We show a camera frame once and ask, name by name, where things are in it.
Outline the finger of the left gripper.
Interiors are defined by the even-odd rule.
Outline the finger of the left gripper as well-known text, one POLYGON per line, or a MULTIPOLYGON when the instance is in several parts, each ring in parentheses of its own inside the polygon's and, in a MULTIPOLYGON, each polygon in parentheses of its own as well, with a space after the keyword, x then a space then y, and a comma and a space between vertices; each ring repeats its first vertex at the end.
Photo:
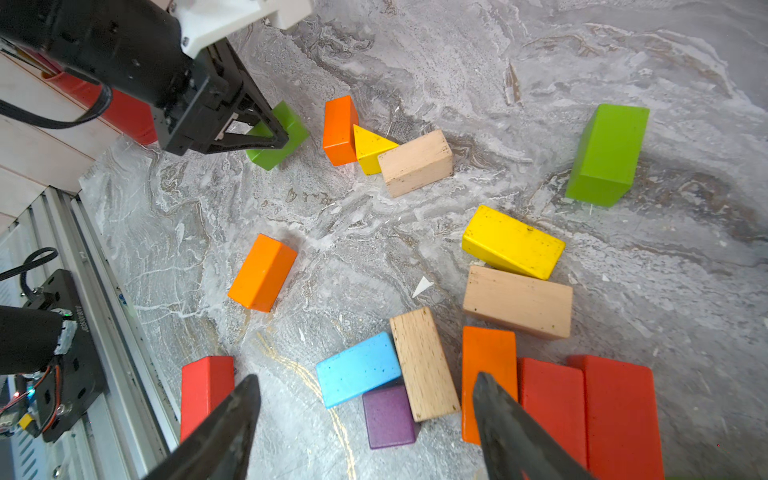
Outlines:
POLYGON ((263 123, 269 133, 266 137, 280 131, 286 132, 227 39, 221 41, 221 59, 225 78, 233 91, 229 109, 231 114, 237 115, 236 120, 252 127, 263 123))
POLYGON ((217 154, 243 150, 279 150, 288 143, 288 134, 277 132, 270 137, 249 134, 224 133, 220 139, 214 139, 203 148, 204 154, 217 154))

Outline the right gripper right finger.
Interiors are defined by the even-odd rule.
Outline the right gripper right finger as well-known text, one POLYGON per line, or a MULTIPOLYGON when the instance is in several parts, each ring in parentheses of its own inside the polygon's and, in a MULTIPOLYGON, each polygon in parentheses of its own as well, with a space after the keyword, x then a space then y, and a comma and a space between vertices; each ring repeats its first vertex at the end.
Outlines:
POLYGON ((490 479, 592 477, 491 374, 478 374, 472 399, 490 479))

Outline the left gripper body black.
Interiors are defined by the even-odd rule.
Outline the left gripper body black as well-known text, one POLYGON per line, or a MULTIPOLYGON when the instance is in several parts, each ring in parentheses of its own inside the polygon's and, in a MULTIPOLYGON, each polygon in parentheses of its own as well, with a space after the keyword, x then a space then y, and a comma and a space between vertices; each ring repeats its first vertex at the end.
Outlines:
POLYGON ((202 50, 162 108, 152 110, 160 147, 175 155, 203 153, 220 139, 237 115, 230 113, 231 90, 221 59, 221 41, 202 50))

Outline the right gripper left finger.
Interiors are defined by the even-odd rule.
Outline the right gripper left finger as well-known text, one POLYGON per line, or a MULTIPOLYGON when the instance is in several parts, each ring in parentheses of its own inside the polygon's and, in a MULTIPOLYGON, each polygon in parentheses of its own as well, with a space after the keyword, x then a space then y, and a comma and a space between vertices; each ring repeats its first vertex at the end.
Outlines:
POLYGON ((246 376, 149 479, 244 479, 261 408, 258 376, 246 376))

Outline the yellow triangle block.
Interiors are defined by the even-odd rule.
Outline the yellow triangle block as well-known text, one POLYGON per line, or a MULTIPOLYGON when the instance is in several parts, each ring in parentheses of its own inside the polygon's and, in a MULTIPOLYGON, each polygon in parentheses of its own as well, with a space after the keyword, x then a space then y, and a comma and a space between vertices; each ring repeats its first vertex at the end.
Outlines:
POLYGON ((370 132, 359 125, 353 126, 357 162, 365 175, 381 172, 378 157, 399 146, 398 143, 370 132))

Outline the yellow rectangular block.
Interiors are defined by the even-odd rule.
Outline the yellow rectangular block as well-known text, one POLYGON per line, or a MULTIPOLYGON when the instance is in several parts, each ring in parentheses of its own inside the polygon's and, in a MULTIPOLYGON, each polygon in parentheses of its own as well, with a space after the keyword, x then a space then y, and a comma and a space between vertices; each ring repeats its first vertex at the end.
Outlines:
POLYGON ((488 206, 481 205, 462 236, 462 249, 493 268, 548 280, 566 244, 488 206))

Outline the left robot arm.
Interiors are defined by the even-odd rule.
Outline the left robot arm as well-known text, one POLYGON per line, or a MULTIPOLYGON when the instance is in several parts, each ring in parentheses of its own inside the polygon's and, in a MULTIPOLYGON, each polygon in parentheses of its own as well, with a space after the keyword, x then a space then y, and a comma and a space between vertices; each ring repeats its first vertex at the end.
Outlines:
POLYGON ((48 54, 99 87, 74 120, 2 102, 10 119, 69 129, 99 118, 122 92, 150 107, 160 147, 169 153, 289 152, 287 128, 230 42, 217 39, 194 52, 182 23, 151 1, 4 1, 1 37, 48 54))

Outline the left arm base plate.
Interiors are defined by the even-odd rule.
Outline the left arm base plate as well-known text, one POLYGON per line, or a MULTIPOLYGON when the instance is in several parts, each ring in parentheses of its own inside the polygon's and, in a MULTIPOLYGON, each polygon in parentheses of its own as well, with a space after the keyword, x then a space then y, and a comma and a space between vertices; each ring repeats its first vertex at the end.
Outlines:
POLYGON ((1 308, 1 373, 41 373, 31 396, 42 439, 57 441, 106 379, 72 273, 58 269, 21 307, 1 308))

